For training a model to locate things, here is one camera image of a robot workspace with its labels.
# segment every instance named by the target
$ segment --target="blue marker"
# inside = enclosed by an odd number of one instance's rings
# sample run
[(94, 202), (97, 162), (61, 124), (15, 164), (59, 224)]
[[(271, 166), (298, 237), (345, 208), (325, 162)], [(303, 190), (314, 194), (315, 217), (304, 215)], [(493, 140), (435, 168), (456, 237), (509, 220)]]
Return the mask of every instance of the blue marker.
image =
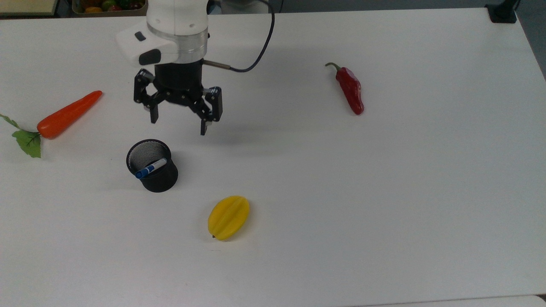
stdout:
[(152, 164), (148, 165), (147, 167), (145, 167), (145, 168), (139, 170), (138, 172), (136, 172), (135, 177), (140, 179), (142, 177), (148, 176), (149, 173), (151, 173), (154, 170), (164, 166), (165, 164), (167, 164), (167, 159), (166, 158), (163, 158), (161, 160), (157, 160), (157, 161), (153, 162)]

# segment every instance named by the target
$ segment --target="fruit basket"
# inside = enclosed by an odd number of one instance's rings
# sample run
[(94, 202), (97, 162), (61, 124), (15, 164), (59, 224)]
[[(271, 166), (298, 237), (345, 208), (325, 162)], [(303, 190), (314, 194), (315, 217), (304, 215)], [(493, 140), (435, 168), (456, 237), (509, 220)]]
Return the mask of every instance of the fruit basket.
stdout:
[(147, 0), (73, 0), (78, 17), (146, 16)]

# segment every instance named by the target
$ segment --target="red chili pepper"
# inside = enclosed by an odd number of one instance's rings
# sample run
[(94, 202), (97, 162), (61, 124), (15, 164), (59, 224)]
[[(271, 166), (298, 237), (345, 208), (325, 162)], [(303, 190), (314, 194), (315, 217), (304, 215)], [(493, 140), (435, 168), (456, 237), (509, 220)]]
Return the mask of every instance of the red chili pepper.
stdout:
[(336, 80), (339, 81), (341, 89), (347, 98), (347, 102), (353, 112), (357, 115), (364, 112), (364, 104), (360, 95), (360, 82), (347, 67), (339, 67), (334, 63), (327, 63), (326, 66), (333, 65), (337, 69)]

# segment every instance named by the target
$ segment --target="floor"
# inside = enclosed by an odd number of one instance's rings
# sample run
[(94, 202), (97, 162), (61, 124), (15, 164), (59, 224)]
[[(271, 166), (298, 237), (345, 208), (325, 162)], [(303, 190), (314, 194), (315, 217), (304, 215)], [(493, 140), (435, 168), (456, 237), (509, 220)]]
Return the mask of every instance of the floor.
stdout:
[[(72, 0), (59, 0), (56, 17), (74, 17)], [(483, 8), (501, 0), (269, 0), (276, 11), (296, 13), (308, 11), (394, 10)], [(518, 19), (535, 53), (546, 79), (546, 0), (521, 0)]]

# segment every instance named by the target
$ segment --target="black mesh pen holder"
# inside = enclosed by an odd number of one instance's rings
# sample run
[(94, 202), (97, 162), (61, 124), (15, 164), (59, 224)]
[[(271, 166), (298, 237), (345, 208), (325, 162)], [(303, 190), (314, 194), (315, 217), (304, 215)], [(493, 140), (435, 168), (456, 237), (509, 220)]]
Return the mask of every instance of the black mesh pen holder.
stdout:
[(142, 185), (151, 192), (165, 192), (172, 188), (178, 179), (178, 169), (171, 159), (167, 145), (160, 140), (142, 140), (131, 147), (127, 153), (127, 168), (135, 175), (138, 171), (161, 160), (167, 159), (164, 166), (140, 178)]

